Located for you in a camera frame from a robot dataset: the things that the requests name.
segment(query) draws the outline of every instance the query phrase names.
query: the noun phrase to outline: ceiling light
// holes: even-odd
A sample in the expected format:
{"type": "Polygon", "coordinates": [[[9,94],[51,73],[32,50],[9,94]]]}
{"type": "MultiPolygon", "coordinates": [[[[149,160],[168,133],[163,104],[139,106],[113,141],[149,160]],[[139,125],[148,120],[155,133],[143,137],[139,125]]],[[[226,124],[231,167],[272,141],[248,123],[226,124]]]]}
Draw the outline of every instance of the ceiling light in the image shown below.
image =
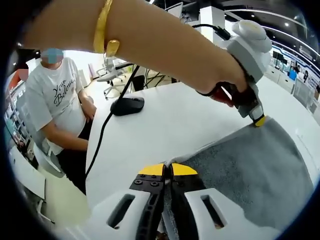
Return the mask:
{"type": "Polygon", "coordinates": [[[292,36],[292,35],[290,35],[290,34],[288,34],[288,33],[286,33],[286,32],[280,31],[280,30],[275,29],[275,28],[272,28],[272,27],[268,27],[268,26],[261,26],[261,27],[263,27],[264,29],[269,29],[269,30],[272,30],[272,31],[276,31],[276,32],[278,32],[278,33],[284,34],[284,35],[286,35],[286,36],[288,36],[288,37],[296,40],[297,42],[305,45],[308,49],[310,49],[310,50],[313,51],[317,56],[320,57],[320,54],[319,54],[316,50],[314,50],[311,46],[309,46],[308,44],[306,44],[304,41],[301,41],[299,38],[296,38],[295,36],[292,36]]]}

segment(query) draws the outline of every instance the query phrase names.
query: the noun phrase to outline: gray cloth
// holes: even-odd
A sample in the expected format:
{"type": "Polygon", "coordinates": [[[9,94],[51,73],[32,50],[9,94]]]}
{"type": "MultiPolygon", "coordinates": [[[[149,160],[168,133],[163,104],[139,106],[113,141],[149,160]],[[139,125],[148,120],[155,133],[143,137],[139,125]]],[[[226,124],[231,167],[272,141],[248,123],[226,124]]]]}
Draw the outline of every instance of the gray cloth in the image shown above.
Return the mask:
{"type": "MultiPolygon", "coordinates": [[[[206,188],[220,191],[261,227],[284,230],[313,192],[299,150],[272,118],[262,127],[240,129],[182,164],[195,169],[206,188]]],[[[172,220],[168,202],[165,211],[172,220]]]]}

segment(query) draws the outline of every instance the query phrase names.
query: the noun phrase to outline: yellow wristband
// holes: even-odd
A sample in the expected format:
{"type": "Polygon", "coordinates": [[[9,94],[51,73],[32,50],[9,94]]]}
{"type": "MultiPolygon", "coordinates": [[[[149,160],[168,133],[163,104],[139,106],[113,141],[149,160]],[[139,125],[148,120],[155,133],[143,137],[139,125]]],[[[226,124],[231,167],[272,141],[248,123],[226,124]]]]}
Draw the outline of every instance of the yellow wristband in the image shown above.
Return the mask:
{"type": "Polygon", "coordinates": [[[99,18],[96,23],[94,39],[93,39],[93,49],[97,54],[107,53],[107,57],[112,57],[117,53],[117,50],[120,46],[118,40],[110,40],[105,49],[105,32],[107,17],[110,11],[110,7],[113,0],[106,0],[105,5],[99,15],[99,18]]]}

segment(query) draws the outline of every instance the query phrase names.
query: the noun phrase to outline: black pants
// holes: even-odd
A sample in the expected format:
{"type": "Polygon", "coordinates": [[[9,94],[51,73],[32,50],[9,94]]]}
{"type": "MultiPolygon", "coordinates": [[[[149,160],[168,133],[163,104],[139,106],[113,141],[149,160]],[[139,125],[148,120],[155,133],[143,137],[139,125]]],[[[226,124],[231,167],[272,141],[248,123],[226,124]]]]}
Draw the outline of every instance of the black pants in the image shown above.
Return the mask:
{"type": "MultiPolygon", "coordinates": [[[[92,121],[85,124],[78,136],[81,139],[89,140],[92,121]]],[[[64,149],[57,155],[59,164],[66,177],[86,195],[86,151],[64,149]]]]}

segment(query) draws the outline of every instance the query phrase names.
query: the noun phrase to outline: black mouse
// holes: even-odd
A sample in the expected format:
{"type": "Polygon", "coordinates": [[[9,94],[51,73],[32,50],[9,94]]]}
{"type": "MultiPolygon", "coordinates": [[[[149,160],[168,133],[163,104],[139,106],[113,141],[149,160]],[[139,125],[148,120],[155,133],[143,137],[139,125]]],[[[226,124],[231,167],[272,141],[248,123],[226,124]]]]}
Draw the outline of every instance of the black mouse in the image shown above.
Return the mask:
{"type": "Polygon", "coordinates": [[[111,104],[110,111],[116,116],[139,113],[145,105],[142,97],[123,97],[111,104]]]}

